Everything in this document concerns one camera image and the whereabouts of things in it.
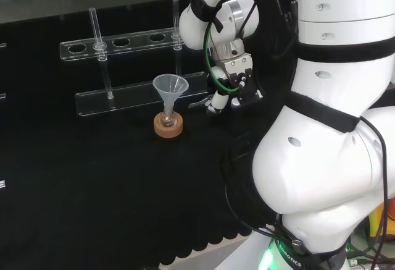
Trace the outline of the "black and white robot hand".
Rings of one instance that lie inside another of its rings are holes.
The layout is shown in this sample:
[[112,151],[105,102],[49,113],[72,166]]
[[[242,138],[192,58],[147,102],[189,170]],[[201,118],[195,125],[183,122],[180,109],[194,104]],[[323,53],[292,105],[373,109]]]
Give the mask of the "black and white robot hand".
[[214,60],[210,74],[217,85],[215,93],[205,102],[209,112],[219,114],[228,105],[241,109],[263,100],[264,90],[259,88],[249,53],[224,59],[210,53],[209,59]]

